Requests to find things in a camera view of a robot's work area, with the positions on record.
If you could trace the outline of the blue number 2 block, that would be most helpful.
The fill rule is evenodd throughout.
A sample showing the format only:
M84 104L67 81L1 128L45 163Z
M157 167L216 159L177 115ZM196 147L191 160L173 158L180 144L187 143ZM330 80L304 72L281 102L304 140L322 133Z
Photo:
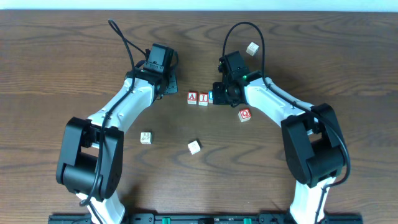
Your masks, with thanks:
M212 91L208 92L208 102L211 104L213 103L213 92Z

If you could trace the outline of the red letter I block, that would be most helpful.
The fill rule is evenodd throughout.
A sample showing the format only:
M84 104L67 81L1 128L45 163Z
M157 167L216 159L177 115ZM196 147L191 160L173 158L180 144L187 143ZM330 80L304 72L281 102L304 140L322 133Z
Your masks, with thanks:
M200 93L198 96L198 105L199 106L208 106L209 95Z

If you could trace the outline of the red letter A block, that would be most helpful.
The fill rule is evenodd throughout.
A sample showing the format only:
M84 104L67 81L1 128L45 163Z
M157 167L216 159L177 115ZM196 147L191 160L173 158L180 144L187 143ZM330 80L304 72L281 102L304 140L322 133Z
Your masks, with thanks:
M193 91L188 92L187 103L189 105L196 105L197 101L198 101L198 93Z

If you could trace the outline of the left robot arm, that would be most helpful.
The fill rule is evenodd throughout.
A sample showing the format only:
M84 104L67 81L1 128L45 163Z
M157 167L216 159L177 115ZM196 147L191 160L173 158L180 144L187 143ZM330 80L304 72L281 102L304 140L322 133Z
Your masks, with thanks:
M98 112L68 121L56 180L88 208L93 223L123 221L126 209L116 189L123 169L124 135L157 97L178 91L176 68L146 62L127 72L121 89Z

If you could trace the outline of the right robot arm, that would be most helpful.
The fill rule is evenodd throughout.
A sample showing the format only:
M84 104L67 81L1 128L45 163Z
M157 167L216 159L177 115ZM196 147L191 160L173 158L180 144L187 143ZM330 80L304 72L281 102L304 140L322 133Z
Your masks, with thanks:
M279 88L260 71L233 77L224 74L212 87L216 105L245 103L259 109L282 131L289 171L296 180L289 208L296 223L320 223L329 190L348 179L351 160L333 108L314 106Z

